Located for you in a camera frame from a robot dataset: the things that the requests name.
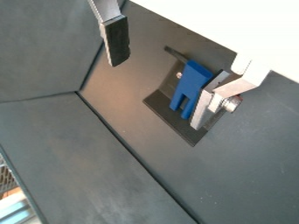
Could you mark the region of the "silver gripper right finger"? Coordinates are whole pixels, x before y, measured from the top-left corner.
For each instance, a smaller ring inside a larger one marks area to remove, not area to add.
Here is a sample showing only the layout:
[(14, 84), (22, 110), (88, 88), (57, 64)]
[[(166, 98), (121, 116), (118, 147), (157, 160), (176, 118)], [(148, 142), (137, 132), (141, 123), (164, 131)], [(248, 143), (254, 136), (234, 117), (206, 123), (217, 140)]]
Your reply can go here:
[(190, 127), (197, 130), (220, 109), (232, 112), (240, 104), (238, 95), (258, 87), (268, 73), (268, 67), (238, 53), (230, 64), (230, 73), (222, 71), (200, 92)]

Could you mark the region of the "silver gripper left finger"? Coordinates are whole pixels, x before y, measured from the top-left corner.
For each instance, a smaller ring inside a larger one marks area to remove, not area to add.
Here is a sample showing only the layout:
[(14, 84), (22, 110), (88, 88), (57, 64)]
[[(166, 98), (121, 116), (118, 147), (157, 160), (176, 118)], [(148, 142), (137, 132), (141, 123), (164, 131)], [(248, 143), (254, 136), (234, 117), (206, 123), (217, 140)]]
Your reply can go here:
[(116, 67), (130, 54), (126, 16), (120, 12), (117, 0), (88, 0), (88, 4), (97, 19), (108, 64)]

